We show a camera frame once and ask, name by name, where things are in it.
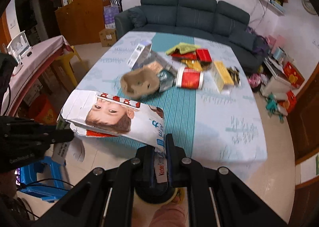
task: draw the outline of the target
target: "sofa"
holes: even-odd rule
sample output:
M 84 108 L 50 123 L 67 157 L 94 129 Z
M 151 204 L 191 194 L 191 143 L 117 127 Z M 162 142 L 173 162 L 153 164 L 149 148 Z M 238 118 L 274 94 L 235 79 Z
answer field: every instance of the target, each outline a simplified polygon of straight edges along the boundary
M 142 13 L 142 24 L 132 20 L 136 8 Z M 249 75 L 257 72 L 268 52 L 262 37 L 246 32 L 249 19 L 247 12 L 225 1 L 141 0 L 140 6 L 115 16 L 115 27 L 117 39 L 129 31 L 150 31 L 193 36 L 228 45 Z

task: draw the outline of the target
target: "small table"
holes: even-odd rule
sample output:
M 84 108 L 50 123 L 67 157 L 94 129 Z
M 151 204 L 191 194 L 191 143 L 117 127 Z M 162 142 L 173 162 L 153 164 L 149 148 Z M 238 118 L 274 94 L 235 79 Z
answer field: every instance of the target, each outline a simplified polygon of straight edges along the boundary
M 36 79 L 58 56 L 63 54 L 64 48 L 72 51 L 67 40 L 60 35 L 34 45 L 31 49 L 32 54 L 29 57 L 23 57 L 21 70 L 10 79 L 11 98 L 7 115 L 15 115 L 21 101 Z M 8 102 L 9 91 L 4 94 L 1 115 L 7 108 Z
M 120 78 L 130 71 L 127 61 L 135 47 L 147 40 L 152 41 L 152 50 L 173 65 L 175 62 L 165 51 L 186 42 L 207 48 L 212 59 L 240 70 L 241 86 L 230 95 L 219 94 L 212 75 L 205 72 L 201 90 L 172 87 L 140 101 L 164 110 L 165 132 L 173 134 L 175 145 L 182 147 L 188 157 L 209 168 L 227 166 L 242 180 L 247 179 L 267 159 L 267 149 L 255 98 L 229 46 L 183 35 L 128 32 L 98 60 L 77 89 L 125 97 Z M 144 146 L 124 137 L 101 138 L 98 142 L 114 142 L 134 149 Z
M 264 97 L 268 97 L 271 93 L 287 93 L 295 89 L 287 80 L 286 75 L 278 70 L 271 62 L 265 59 L 264 64 L 270 72 L 266 73 L 269 76 L 267 85 L 262 85 L 260 88 L 260 92 Z

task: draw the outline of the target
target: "side table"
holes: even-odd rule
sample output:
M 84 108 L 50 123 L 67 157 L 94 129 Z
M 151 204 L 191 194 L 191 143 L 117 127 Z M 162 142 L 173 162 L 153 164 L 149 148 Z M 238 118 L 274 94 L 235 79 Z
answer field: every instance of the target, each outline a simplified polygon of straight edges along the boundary
M 266 59 L 264 60 L 264 65 L 265 74 L 269 77 L 267 85 L 262 85 L 260 88 L 260 92 L 264 97 L 267 97 L 272 92 L 287 93 L 295 89 L 287 80 L 286 76 Z

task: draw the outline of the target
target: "tiled floor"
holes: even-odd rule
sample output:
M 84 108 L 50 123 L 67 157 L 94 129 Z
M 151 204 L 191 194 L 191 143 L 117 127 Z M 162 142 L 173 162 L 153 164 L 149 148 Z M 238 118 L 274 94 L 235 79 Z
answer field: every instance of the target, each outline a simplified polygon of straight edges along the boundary
M 101 43 L 95 43 L 79 45 L 76 46 L 76 49 L 90 68 L 108 48 L 101 47 Z M 80 80 L 85 72 L 80 66 L 77 67 L 76 60 L 72 61 L 72 64 L 75 66 L 77 79 Z M 58 107 L 62 106 L 67 96 L 67 92 L 60 90 L 53 94 L 51 100 L 54 100 L 54 105 L 58 109 Z M 286 120 L 281 124 L 278 117 L 273 116 L 270 118 L 268 116 L 265 110 L 265 100 L 259 94 L 255 94 L 255 99 L 263 122 L 268 159 L 246 181 L 246 184 L 279 216 L 288 222 L 295 190 L 294 152 L 289 126 Z M 119 148 L 113 144 L 84 142 L 84 146 L 86 156 L 82 163 L 67 155 L 66 172 L 70 183 L 74 185 L 93 168 L 111 169 L 135 155 L 135 151 L 129 148 Z M 39 216 L 52 206 L 52 204 L 43 202 L 41 199 L 22 193 L 19 193 L 19 196 L 23 196 L 30 204 L 33 212 Z M 134 200 L 134 216 L 138 219 L 143 219 L 140 226 L 148 226 L 157 208 L 157 206 L 146 205 L 139 199 Z

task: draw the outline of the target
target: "screw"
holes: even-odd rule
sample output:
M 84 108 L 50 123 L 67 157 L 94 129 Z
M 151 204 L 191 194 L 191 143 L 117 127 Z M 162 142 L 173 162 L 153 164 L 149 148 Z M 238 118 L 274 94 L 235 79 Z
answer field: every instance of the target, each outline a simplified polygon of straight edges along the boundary
M 218 171 L 220 172 L 220 174 L 223 174 L 223 175 L 227 175 L 229 172 L 228 168 L 225 168 L 225 167 L 219 168 Z
M 133 164 L 133 165 L 137 165 L 137 164 L 139 164 L 141 162 L 141 160 L 139 159 L 139 158 L 132 158 L 131 159 L 131 163 Z
M 103 173 L 103 169 L 102 169 L 102 168 L 95 168 L 95 169 L 93 170 L 93 174 L 94 174 L 95 176 L 101 175 L 102 173 Z
M 185 157 L 185 158 L 181 159 L 181 162 L 183 164 L 190 164 L 192 162 L 192 160 L 190 158 Z

